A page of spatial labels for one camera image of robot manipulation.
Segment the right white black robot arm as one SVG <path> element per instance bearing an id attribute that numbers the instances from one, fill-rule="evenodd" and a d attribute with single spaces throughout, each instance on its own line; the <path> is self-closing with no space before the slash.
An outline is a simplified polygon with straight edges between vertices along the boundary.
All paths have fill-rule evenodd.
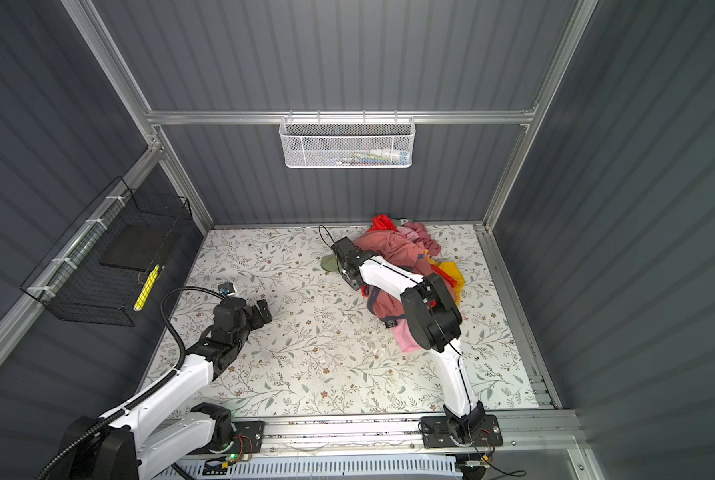
<path id="1" fill-rule="evenodd" d="M 437 361 L 451 439 L 459 445 L 473 445 L 487 412 L 467 377 L 461 352 L 463 316 L 443 277 L 395 266 L 373 251 L 359 250 L 347 237 L 333 243 L 331 250 L 351 288 L 375 287 L 401 302 L 409 334 Z"/>

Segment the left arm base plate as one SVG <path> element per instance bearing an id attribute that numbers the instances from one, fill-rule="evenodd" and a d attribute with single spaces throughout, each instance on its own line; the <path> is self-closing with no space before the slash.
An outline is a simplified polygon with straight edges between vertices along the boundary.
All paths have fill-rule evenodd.
<path id="1" fill-rule="evenodd" d="M 229 455 L 237 461 L 242 456 L 261 452 L 266 424 L 261 420 L 234 421 L 231 435 L 212 440 L 190 452 L 190 455 Z"/>

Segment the red cloth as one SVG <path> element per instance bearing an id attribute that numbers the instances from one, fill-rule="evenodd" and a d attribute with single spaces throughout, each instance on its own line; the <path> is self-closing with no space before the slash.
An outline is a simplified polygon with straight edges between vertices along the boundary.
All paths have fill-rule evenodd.
<path id="1" fill-rule="evenodd" d="M 405 223 L 401 223 L 399 221 L 395 222 L 395 220 L 389 218 L 389 216 L 387 216 L 387 215 L 379 215 L 379 216 L 375 216 L 375 218 L 373 218 L 373 225 L 371 226 L 371 228 L 369 228 L 369 230 L 367 230 L 367 232 L 375 231 L 375 230 L 391 230 L 391 231 L 399 232 L 399 231 L 397 231 L 397 226 L 400 226 L 403 224 L 405 224 Z M 439 260 L 437 260 L 437 256 L 431 257 L 431 259 L 433 259 L 437 262 L 451 262 L 451 261 L 439 261 Z"/>

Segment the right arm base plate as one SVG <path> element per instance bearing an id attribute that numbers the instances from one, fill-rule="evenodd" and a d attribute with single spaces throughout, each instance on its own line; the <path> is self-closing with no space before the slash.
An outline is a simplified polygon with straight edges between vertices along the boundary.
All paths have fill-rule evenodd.
<path id="1" fill-rule="evenodd" d="M 419 420 L 419 433 L 427 449 L 455 447 L 496 448 L 503 446 L 503 434 L 495 415 L 457 422 L 453 417 L 425 416 Z"/>

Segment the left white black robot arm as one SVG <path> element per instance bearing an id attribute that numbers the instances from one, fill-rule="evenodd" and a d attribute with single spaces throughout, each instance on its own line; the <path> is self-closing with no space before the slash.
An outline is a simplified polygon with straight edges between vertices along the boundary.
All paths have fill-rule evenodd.
<path id="1" fill-rule="evenodd" d="M 257 441 L 237 430 L 228 408 L 202 402 L 169 427 L 162 425 L 182 403 L 218 379 L 240 356 L 252 331 L 273 320 L 267 301 L 251 305 L 224 297 L 214 322 L 176 366 L 147 389 L 98 418 L 81 417 L 65 432 L 41 479 L 152 479 L 196 450 L 253 453 Z"/>

